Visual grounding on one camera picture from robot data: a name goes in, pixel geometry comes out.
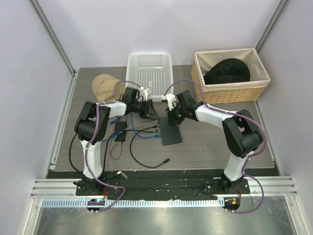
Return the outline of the black network switch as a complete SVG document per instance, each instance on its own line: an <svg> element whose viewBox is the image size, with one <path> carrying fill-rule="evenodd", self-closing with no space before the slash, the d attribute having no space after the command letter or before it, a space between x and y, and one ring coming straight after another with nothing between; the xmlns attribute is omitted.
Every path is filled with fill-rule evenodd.
<svg viewBox="0 0 313 235"><path fill-rule="evenodd" d="M158 125L163 146L182 143L179 127L176 125L169 125L167 117L161 117L158 120Z"/></svg>

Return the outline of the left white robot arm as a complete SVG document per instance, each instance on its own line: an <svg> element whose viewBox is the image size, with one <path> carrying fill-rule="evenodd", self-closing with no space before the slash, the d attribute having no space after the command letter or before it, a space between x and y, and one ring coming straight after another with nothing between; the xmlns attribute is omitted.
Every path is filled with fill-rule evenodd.
<svg viewBox="0 0 313 235"><path fill-rule="evenodd" d="M141 118L158 119L153 101L149 99L150 93L150 88L126 87L118 100L85 102L74 126L84 153L82 180L75 183L79 195L100 195L103 192L104 183L99 180L104 169L101 166L100 149L110 118L138 113Z"/></svg>

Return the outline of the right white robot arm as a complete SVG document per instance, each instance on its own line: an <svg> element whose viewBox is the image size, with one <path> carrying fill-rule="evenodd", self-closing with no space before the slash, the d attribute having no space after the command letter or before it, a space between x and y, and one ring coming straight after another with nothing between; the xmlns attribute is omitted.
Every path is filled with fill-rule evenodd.
<svg viewBox="0 0 313 235"><path fill-rule="evenodd" d="M249 158L264 141L257 123L249 111L231 112L215 108L204 102L196 102L189 91L178 95L166 94L162 101L166 109L169 124L180 125L186 118L205 122L223 130L230 157L221 174L221 190L233 193L244 178L244 170Z"/></svg>

